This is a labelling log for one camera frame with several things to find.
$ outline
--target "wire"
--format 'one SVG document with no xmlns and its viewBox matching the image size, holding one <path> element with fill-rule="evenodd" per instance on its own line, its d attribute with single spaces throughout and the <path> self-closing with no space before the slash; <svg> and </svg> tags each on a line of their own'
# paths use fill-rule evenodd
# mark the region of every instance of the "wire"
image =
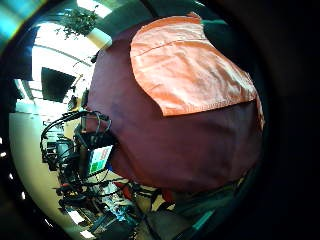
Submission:
<svg viewBox="0 0 320 240">
<path fill-rule="evenodd" d="M 107 197 L 107 196 L 111 196 L 113 194 L 116 194 L 120 191 L 122 191 L 128 184 L 130 181 L 126 182 L 121 188 L 117 189 L 116 191 L 112 192 L 112 193 L 106 193 L 106 194 L 102 194 L 102 195 L 95 195 L 95 197 Z"/>
</svg>

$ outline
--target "orange fabric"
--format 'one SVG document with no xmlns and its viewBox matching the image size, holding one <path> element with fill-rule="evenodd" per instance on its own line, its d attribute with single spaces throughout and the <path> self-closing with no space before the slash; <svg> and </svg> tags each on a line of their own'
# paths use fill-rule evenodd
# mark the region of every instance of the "orange fabric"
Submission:
<svg viewBox="0 0 320 240">
<path fill-rule="evenodd" d="M 130 58 L 138 84 L 164 116 L 197 113 L 257 100 L 248 73 L 206 38 L 201 19 L 175 16 L 142 27 L 131 42 Z"/>
</svg>

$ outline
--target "ceiling light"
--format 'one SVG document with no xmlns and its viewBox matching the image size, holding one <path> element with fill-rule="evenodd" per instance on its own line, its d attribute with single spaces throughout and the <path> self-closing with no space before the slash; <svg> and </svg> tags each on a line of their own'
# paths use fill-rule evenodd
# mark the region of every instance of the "ceiling light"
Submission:
<svg viewBox="0 0 320 240">
<path fill-rule="evenodd" d="M 42 95 L 42 92 L 41 92 L 41 91 L 31 90 L 31 92 L 32 92 L 32 95 L 33 95 L 35 98 L 43 98 L 43 95 Z"/>
<path fill-rule="evenodd" d="M 84 236 L 85 238 L 94 238 L 94 237 L 95 237 L 95 236 L 92 235 L 92 233 L 89 232 L 88 230 L 82 231 L 82 232 L 80 232 L 80 234 L 81 234 L 82 236 Z"/>
<path fill-rule="evenodd" d="M 85 8 L 89 11 L 95 10 L 95 13 L 98 14 L 100 17 L 104 18 L 109 13 L 111 13 L 111 9 L 107 8 L 106 6 L 92 0 L 77 0 L 78 6 Z"/>
<path fill-rule="evenodd" d="M 22 200 L 26 199 L 26 194 L 24 192 L 21 192 L 21 198 L 22 198 Z"/>
<path fill-rule="evenodd" d="M 26 90 L 24 88 L 24 85 L 22 83 L 22 80 L 21 79 L 14 79 L 14 82 L 15 82 L 17 88 L 19 89 L 22 97 L 25 98 L 25 99 L 29 99 L 28 94 L 27 94 L 27 92 L 26 92 Z"/>
<path fill-rule="evenodd" d="M 72 218 L 72 220 L 75 222 L 75 224 L 78 224 L 84 221 L 84 218 L 81 217 L 81 215 L 77 211 L 70 211 L 68 212 L 68 214 Z"/>
<path fill-rule="evenodd" d="M 29 87 L 32 89 L 42 89 L 42 83 L 41 81 L 29 81 Z"/>
</svg>

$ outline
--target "black cable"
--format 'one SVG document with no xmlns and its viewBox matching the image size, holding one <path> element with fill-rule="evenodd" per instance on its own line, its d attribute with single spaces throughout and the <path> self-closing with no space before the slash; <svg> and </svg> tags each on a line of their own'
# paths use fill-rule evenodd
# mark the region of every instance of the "black cable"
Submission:
<svg viewBox="0 0 320 240">
<path fill-rule="evenodd" d="M 102 195 L 95 195 L 95 197 L 107 197 L 107 196 L 111 196 L 113 194 L 116 194 L 120 191 L 122 191 L 128 184 L 130 181 L 126 182 L 122 187 L 120 187 L 118 190 L 112 192 L 112 193 L 107 193 L 107 194 L 102 194 Z"/>
</svg>

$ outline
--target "maroon fabric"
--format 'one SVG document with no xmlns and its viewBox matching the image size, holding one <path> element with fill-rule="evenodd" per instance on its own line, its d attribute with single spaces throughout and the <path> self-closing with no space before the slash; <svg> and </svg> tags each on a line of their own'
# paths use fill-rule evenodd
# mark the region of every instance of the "maroon fabric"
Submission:
<svg viewBox="0 0 320 240">
<path fill-rule="evenodd" d="M 89 108 L 110 116 L 120 142 L 114 172 L 140 184 L 188 192 L 239 179 L 260 152 L 256 103 L 163 117 L 132 73 L 130 42 L 140 27 L 122 32 L 99 53 L 89 92 Z"/>
</svg>

